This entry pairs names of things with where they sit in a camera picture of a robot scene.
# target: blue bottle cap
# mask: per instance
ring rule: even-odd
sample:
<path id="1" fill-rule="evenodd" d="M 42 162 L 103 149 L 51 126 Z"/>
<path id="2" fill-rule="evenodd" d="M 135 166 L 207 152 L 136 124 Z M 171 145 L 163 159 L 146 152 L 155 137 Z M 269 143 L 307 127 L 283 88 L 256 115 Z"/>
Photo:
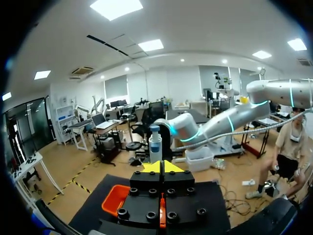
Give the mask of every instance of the blue bottle cap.
<path id="1" fill-rule="evenodd" d="M 159 130 L 160 130 L 160 127 L 159 127 L 159 126 L 156 126 L 156 125 L 150 126 L 150 130 L 151 130 L 152 132 L 154 132 L 154 131 L 159 131 Z"/>

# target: power strip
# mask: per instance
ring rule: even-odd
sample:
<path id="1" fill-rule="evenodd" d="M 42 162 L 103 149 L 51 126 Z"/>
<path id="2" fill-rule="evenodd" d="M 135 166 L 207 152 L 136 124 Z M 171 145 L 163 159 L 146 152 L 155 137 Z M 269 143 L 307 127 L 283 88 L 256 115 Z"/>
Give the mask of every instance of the power strip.
<path id="1" fill-rule="evenodd" d="M 255 181 L 253 179 L 249 181 L 243 181 L 243 186 L 255 185 Z"/>

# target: ceiling light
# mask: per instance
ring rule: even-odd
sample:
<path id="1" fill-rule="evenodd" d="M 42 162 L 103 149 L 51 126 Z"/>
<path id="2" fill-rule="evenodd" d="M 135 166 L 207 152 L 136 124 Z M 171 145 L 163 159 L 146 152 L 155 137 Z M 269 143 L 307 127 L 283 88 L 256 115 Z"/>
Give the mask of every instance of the ceiling light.
<path id="1" fill-rule="evenodd" d="M 307 50 L 307 47 L 304 45 L 303 41 L 300 38 L 296 38 L 288 42 L 289 46 L 292 47 L 295 51 Z"/>
<path id="2" fill-rule="evenodd" d="M 139 43 L 138 46 L 140 46 L 144 51 L 159 50 L 164 48 L 160 39 Z"/>
<path id="3" fill-rule="evenodd" d="M 35 75 L 34 80 L 46 78 L 46 77 L 49 76 L 50 72 L 51 72 L 51 70 L 37 72 L 36 75 Z"/>
<path id="4" fill-rule="evenodd" d="M 7 94 L 4 94 L 4 95 L 2 96 L 2 100 L 5 101 L 5 100 L 7 100 L 7 99 L 9 99 L 9 98 L 11 98 L 11 97 L 12 97 L 11 93 L 8 92 Z"/>
<path id="5" fill-rule="evenodd" d="M 109 21 L 143 8 L 139 0 L 98 0 L 90 7 Z"/>
<path id="6" fill-rule="evenodd" d="M 272 55 L 267 53 L 266 51 L 261 50 L 261 51 L 254 53 L 253 56 L 258 57 L 260 59 L 266 59 L 266 58 L 270 58 Z"/>

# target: sneaker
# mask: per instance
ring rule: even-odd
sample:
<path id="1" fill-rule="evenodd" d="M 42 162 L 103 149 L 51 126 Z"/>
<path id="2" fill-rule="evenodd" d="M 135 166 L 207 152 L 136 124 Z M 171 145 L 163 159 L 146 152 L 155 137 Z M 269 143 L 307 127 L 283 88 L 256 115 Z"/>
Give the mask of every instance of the sneaker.
<path id="1" fill-rule="evenodd" d="M 262 193 L 259 192 L 258 190 L 246 193 L 246 199 L 260 198 L 260 197 L 262 197 Z"/>

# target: yellow-black hazard tape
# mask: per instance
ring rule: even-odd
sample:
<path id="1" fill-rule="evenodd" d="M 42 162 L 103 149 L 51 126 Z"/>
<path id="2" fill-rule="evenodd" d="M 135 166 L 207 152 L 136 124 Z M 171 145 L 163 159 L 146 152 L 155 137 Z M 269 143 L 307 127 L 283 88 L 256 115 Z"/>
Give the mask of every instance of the yellow-black hazard tape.
<path id="1" fill-rule="evenodd" d="M 80 170 L 73 178 L 72 180 L 74 180 L 77 176 L 79 176 L 93 161 L 95 161 L 95 159 L 93 159 L 90 163 L 88 163 L 82 170 Z"/>
<path id="2" fill-rule="evenodd" d="M 80 183 L 76 182 L 75 180 L 72 180 L 72 182 L 74 184 L 76 184 L 77 186 L 81 187 L 83 190 L 85 190 L 88 193 L 92 193 L 88 188 L 85 188 L 84 186 L 82 186 Z"/>
<path id="3" fill-rule="evenodd" d="M 72 182 L 79 185 L 77 182 L 74 181 L 74 179 L 79 176 L 93 161 L 95 161 L 95 159 L 93 159 L 90 163 L 88 163 L 81 171 L 79 171 L 70 181 L 68 181 L 68 183 L 62 188 L 62 190 L 65 190 L 67 188 L 67 186 L 69 186 Z M 58 192 L 54 198 L 51 199 L 51 201 L 48 202 L 48 205 L 50 205 L 61 193 Z"/>

